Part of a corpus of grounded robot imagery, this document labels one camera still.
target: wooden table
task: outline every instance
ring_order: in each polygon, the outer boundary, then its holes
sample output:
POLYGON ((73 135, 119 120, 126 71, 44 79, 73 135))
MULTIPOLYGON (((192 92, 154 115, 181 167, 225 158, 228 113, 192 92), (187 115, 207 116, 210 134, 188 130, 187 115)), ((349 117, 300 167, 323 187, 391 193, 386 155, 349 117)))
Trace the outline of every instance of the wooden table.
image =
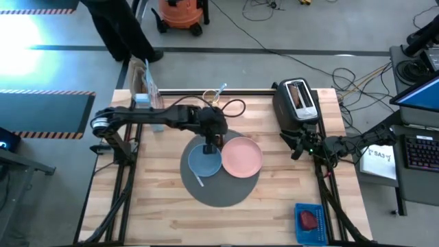
MULTIPOLYGON (((345 135, 335 91, 318 89, 318 95, 327 135, 345 135)), ((164 97, 165 104, 170 105, 179 97, 164 97)), ((222 96, 220 105, 233 98, 236 97, 222 96)), ((229 128, 255 140, 263 151, 263 167, 253 192, 232 207, 214 208, 198 202, 185 189, 179 171, 182 151, 194 134, 166 127, 162 133, 153 133, 145 125, 125 244, 297 244, 294 205, 297 202, 320 204, 313 160, 306 154, 298 161, 290 159, 291 151, 279 137, 271 96, 239 98, 247 103, 247 110, 238 118, 228 118, 229 128)), ((182 103, 202 106, 197 99, 182 103)), ((116 90, 112 106, 129 104, 130 92, 116 90)), ((231 104, 226 113, 238 113, 241 107, 239 103, 231 104)), ((97 168, 111 161, 112 155, 101 156, 97 168)), ((80 240, 89 237, 107 214, 116 171, 114 165, 94 177, 80 240)), ((362 234, 372 239, 354 166, 339 163, 335 174, 343 210, 362 234)), ((336 239, 339 239, 332 209, 331 218, 336 239)), ((115 235, 119 232, 118 225, 115 224, 115 235)))

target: shop vacuum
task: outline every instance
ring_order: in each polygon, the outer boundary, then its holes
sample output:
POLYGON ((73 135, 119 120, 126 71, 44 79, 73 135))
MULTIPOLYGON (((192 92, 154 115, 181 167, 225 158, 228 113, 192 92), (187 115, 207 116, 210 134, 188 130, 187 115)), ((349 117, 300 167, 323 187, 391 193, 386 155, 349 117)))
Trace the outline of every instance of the shop vacuum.
POLYGON ((189 30, 192 35, 203 33, 201 18, 204 24, 209 24, 209 0, 158 0, 158 11, 153 8, 157 22, 157 30, 165 33, 169 28, 189 30))

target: concrete floor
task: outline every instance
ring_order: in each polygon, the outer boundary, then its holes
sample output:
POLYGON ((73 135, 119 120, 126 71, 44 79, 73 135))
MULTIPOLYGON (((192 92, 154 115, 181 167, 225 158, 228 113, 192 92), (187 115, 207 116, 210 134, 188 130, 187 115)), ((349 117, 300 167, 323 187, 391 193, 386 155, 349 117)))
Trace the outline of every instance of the concrete floor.
MULTIPOLYGON (((415 30, 412 17, 436 4, 434 0, 339 0, 337 3, 314 1, 307 7, 297 1, 284 0, 282 8, 285 11, 276 11, 269 21, 250 22, 241 15, 244 0, 214 1, 266 47, 342 51, 387 51, 391 45, 404 43, 405 37, 415 30)), ((201 37, 194 38, 182 30, 159 34, 150 14, 150 8, 155 8, 156 2, 148 3, 141 22, 154 46, 260 48, 212 4, 211 24, 203 26, 201 37)), ((426 24, 438 13, 439 9, 436 9, 420 16, 418 25, 426 24)), ((267 12, 259 9, 248 14, 261 18, 267 12)), ((112 60, 106 51, 23 49, 30 45, 54 45, 57 49, 68 49, 60 47, 66 45, 102 46, 82 4, 70 16, 0 16, 0 32, 4 34, 0 40, 0 88, 96 91, 92 113, 110 102, 121 63, 112 60), (15 30, 23 31, 17 34, 13 33, 15 30)), ((389 62, 389 58, 383 56, 294 57, 329 73, 335 68, 346 67, 358 78, 389 62)), ((288 58, 265 54, 173 52, 152 64, 151 70, 162 89, 214 88, 224 82, 231 88, 268 88, 273 82, 296 77, 306 78, 314 88, 333 85, 330 76, 288 58)), ((395 95, 392 73, 388 72, 383 79, 395 95)), ((368 88, 384 92, 378 80, 368 88)), ((348 98, 346 103, 353 102, 356 97, 358 95, 348 98)), ((362 97, 353 108, 371 102, 362 97)), ((389 114, 385 106, 375 104, 353 113, 354 126, 365 131, 389 114)), ((19 228, 27 235, 30 246, 66 245, 73 241, 96 159, 88 147, 97 142, 89 129, 80 141, 23 140, 21 154, 57 167, 52 177, 35 176, 34 186, 20 208, 19 228)), ((437 246, 439 207, 408 202, 409 216, 395 218, 388 213, 396 208, 392 188, 360 186, 375 240, 386 244, 437 246)))

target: blue tray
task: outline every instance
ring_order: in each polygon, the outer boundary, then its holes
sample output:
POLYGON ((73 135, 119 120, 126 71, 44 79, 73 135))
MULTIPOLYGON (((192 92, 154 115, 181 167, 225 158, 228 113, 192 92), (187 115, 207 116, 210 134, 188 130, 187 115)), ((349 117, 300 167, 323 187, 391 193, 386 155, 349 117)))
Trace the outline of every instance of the blue tray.
POLYGON ((294 209, 294 217, 296 219, 296 238, 299 244, 307 244, 314 246, 326 246, 327 235, 326 226, 324 225, 324 215, 323 207, 320 204, 304 204, 296 203, 296 208, 294 209), (308 210, 314 214, 318 221, 317 229, 311 231, 304 231, 300 227, 300 212, 308 210))

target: yellow and black striped tape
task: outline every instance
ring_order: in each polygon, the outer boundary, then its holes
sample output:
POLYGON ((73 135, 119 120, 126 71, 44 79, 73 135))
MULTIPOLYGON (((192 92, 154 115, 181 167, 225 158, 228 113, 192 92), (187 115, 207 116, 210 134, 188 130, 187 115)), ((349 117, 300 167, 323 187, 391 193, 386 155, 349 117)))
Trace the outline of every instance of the yellow and black striped tape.
POLYGON ((92 91, 57 91, 57 90, 1 89, 0 93, 29 93, 29 94, 92 95, 92 96, 96 96, 96 93, 92 92, 92 91))
POLYGON ((0 14, 72 14, 74 9, 0 10, 0 14))
POLYGON ((41 138, 41 139, 81 139, 84 133, 74 132, 32 132, 15 131, 13 134, 21 138, 41 138))

